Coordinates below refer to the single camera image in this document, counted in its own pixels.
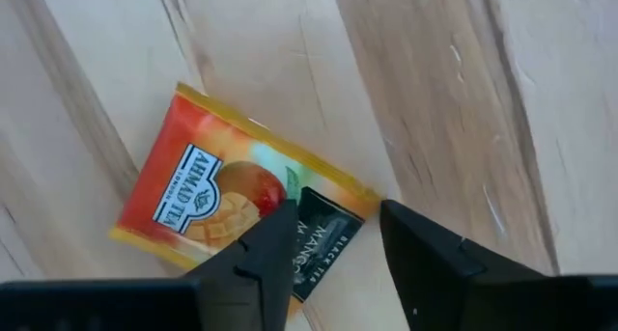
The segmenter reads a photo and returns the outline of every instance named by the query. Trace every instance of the ahmad tea logo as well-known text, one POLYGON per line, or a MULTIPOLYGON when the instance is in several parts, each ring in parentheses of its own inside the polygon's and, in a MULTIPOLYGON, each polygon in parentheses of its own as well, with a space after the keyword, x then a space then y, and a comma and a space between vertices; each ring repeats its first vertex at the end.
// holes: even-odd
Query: ahmad tea logo
POLYGON ((183 234, 191 221, 212 216, 221 203, 214 183, 221 165, 216 156, 189 144, 158 203, 154 220, 183 234))

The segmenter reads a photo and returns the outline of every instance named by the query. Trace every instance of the yellow border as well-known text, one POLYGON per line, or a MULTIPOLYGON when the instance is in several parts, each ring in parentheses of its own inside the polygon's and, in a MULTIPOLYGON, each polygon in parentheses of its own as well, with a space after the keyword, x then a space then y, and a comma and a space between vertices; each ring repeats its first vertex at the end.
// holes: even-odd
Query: yellow border
POLYGON ((381 200, 381 197, 374 192, 374 190, 363 186, 351 175, 330 165, 326 161, 297 146, 296 144, 276 136, 268 128, 247 120, 245 116, 233 107, 211 97, 204 96, 183 83, 178 84, 176 87, 176 93, 185 97, 191 103, 208 110, 225 122, 239 128, 253 138, 258 139, 275 150, 297 160, 324 177, 333 180, 353 195, 368 202, 377 203, 381 200))
POLYGON ((186 270, 195 268, 199 262, 191 259, 189 256, 184 255, 169 245, 156 243, 152 240, 146 239, 143 236, 128 231, 122 228, 115 227, 109 231, 109 237, 119 241, 131 244, 141 250, 157 255, 158 257, 174 263, 186 270))

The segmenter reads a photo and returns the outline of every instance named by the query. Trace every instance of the black label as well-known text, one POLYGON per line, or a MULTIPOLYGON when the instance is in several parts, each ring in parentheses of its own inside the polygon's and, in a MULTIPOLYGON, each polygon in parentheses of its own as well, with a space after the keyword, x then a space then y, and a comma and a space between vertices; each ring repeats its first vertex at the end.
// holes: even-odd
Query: black label
POLYGON ((307 299, 326 271, 358 232, 363 220, 309 187, 298 205, 294 296, 307 299))

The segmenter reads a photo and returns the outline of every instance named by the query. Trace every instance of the orange tea packet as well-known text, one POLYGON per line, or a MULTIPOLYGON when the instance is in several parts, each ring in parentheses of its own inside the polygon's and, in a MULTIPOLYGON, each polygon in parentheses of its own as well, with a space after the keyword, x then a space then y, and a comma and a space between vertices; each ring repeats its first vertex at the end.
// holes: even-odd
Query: orange tea packet
POLYGON ((179 84, 110 236, 191 269, 286 199, 298 202, 299 306, 380 197, 231 107, 179 84))

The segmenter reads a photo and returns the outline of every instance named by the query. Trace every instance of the light wooden table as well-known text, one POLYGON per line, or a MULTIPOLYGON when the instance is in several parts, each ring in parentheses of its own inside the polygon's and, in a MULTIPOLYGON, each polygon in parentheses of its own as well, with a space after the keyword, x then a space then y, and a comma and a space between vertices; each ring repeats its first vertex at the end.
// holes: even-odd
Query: light wooden table
MULTIPOLYGON (((106 236, 179 80, 502 254, 616 272, 616 1, 0 0, 0 279, 180 273, 106 236)), ((407 328, 376 220, 290 329, 407 328)))

